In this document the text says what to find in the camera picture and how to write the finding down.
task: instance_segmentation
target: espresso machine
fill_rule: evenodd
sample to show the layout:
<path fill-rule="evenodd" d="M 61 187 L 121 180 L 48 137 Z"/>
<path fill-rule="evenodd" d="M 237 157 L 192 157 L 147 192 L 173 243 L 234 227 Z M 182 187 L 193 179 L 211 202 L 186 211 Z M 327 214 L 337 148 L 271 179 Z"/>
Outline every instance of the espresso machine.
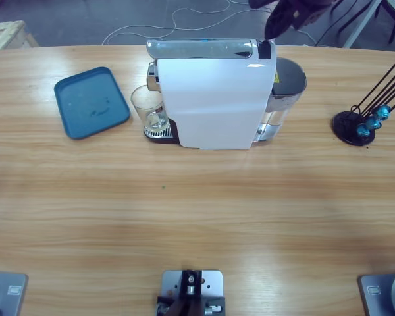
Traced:
<path fill-rule="evenodd" d="M 149 40 L 147 88 L 161 92 L 169 125 L 144 128 L 154 142 L 248 149 L 272 139 L 305 90 L 295 62 L 256 39 Z"/>

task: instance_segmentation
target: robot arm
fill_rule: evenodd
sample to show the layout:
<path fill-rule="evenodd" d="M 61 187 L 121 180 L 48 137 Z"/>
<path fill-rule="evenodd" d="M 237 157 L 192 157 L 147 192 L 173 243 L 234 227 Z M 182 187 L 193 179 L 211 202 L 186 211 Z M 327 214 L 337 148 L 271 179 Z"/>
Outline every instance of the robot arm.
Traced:
<path fill-rule="evenodd" d="M 275 0 L 249 0 L 252 9 L 258 9 Z M 333 0 L 279 0 L 265 26 L 265 39 L 271 40 L 287 31 L 315 22 L 331 5 Z"/>

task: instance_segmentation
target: white cable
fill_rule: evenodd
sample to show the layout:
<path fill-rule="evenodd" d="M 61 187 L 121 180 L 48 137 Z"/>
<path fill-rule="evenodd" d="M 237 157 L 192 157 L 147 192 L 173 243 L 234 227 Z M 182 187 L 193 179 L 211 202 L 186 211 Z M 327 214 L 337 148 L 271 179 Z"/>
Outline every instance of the white cable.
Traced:
<path fill-rule="evenodd" d="M 206 30 L 206 29 L 208 29 L 208 28 L 212 28 L 212 27 L 214 27 L 214 26 L 216 26 L 216 25 L 219 25 L 219 24 L 221 24 L 221 23 L 227 21 L 229 18 L 232 18 L 233 16 L 235 16 L 235 15 L 237 15 L 237 14 L 240 14 L 240 13 L 243 13 L 243 12 L 248 12 L 248 11 L 263 11 L 263 12 L 266 12 L 266 13 L 271 13 L 271 12 L 272 12 L 272 10 L 269 10 L 269 11 L 268 11 L 268 10 L 263 10 L 263 9 L 257 9 L 257 10 L 247 9 L 247 10 L 241 10 L 241 11 L 235 12 L 235 13 L 233 13 L 232 15 L 230 15 L 230 16 L 224 18 L 223 20 L 221 20 L 221 21 L 219 21 L 219 22 L 217 22 L 217 23 L 215 23 L 215 24 L 212 24 L 212 25 L 210 25 L 210 26 L 205 26 L 205 27 L 202 27 L 202 28 L 178 28 L 178 27 L 177 27 L 177 24 L 176 24 L 176 20 L 175 20 L 175 18 L 174 18 L 174 15 L 175 15 L 178 11 L 181 11 L 181 10 L 189 10 L 189 11 L 193 11 L 193 12 L 197 12 L 197 13 L 202 13 L 202 14 L 213 14 L 213 13 L 220 13 L 220 12 L 224 12 L 224 11 L 228 10 L 228 9 L 230 8 L 230 6 L 231 6 L 231 3 L 237 3 L 237 4 L 241 4 L 241 5 L 245 5 L 245 4 L 246 4 L 246 3 L 235 2 L 235 1 L 233 1 L 233 0 L 227 0 L 227 2 L 228 2 L 228 5 L 227 5 L 227 7 L 226 7 L 225 9 L 223 9 L 223 10 L 217 10 L 217 11 L 210 11 L 210 12 L 198 11 L 198 10 L 191 9 L 191 8 L 180 8 L 180 9 L 177 9 L 177 10 L 175 10 L 175 11 L 171 14 L 171 19 L 172 19 L 172 21 L 173 21 L 173 23 L 174 23 L 174 26 L 172 26 L 172 27 L 154 26 L 154 25 L 127 25 L 127 26 L 123 26 L 122 28 L 118 28 L 117 30 L 112 31 L 110 34 L 108 34 L 107 37 L 103 40 L 102 45 L 105 45 L 105 44 L 108 45 L 109 42 L 110 42 L 110 40 L 111 40 L 112 38 L 115 38 L 116 36 L 119 36 L 119 35 L 135 35 L 135 36 L 140 36 L 140 37 L 142 37 L 142 38 L 165 38 L 165 37 L 171 35 L 172 33 L 174 33 L 175 30 L 182 30 L 182 31 Z M 119 32 L 119 31 L 121 31 L 121 30 L 126 29 L 126 28 L 138 28 L 138 27 L 142 27 L 142 28 L 156 28 L 156 29 L 160 29 L 160 30 L 171 30 L 171 31 L 170 31 L 169 33 L 165 34 L 165 35 L 162 35 L 162 36 L 145 36 L 145 35 L 143 35 L 143 34 L 139 34 L 139 33 L 135 33 L 135 32 L 117 33 L 117 32 Z"/>
<path fill-rule="evenodd" d="M 235 3 L 237 5 L 248 5 L 248 2 L 237 2 L 237 1 L 233 1 L 233 0 L 229 0 L 231 3 Z"/>
<path fill-rule="evenodd" d="M 299 32 L 299 33 L 302 33 L 302 34 L 306 35 L 306 36 L 313 42 L 313 44 L 316 45 L 316 39 L 314 39 L 312 35 L 310 35 L 310 34 L 307 33 L 307 32 L 304 32 L 304 31 L 302 31 L 302 30 L 296 30 L 296 31 Z"/>

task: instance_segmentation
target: gray floor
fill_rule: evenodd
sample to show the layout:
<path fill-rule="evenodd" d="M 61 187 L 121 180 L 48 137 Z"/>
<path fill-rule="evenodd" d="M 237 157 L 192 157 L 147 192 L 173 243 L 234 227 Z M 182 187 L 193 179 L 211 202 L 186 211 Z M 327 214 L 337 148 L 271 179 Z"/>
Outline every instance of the gray floor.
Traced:
<path fill-rule="evenodd" d="M 337 30 L 349 17 L 368 0 L 358 0 L 352 11 L 332 28 L 320 45 L 342 47 L 349 36 L 353 23 L 340 36 Z M 342 16 L 353 3 L 345 0 L 333 15 L 325 13 L 316 23 L 302 30 L 309 32 L 316 40 L 337 18 Z M 199 11 L 222 10 L 227 0 L 1 0 L 0 22 L 23 20 L 41 46 L 100 45 L 107 34 L 126 25 L 172 26 L 174 10 L 189 7 Z M 231 4 L 225 12 L 199 14 L 180 11 L 176 14 L 177 26 L 181 28 L 202 28 L 214 24 L 232 13 L 248 9 L 247 5 Z M 262 38 L 267 13 L 245 12 L 237 14 L 226 22 L 206 30 L 177 30 L 169 38 Z M 353 48 L 395 51 L 395 40 L 388 45 L 394 21 L 385 10 L 372 19 L 360 34 Z M 129 28 L 125 32 L 138 32 L 146 36 L 161 36 L 169 30 Z M 132 35 L 117 36 L 112 44 L 145 43 L 146 39 Z M 276 39 L 285 45 L 313 45 L 304 34 L 288 30 Z"/>

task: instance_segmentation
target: wooden pallet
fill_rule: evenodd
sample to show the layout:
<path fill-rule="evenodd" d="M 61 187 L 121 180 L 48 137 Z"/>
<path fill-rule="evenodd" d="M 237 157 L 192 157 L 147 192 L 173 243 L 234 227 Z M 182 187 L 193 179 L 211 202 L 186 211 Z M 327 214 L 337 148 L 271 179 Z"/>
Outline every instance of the wooden pallet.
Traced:
<path fill-rule="evenodd" d="M 25 22 L 0 23 L 0 50 L 29 47 L 39 47 L 39 45 L 27 31 Z"/>

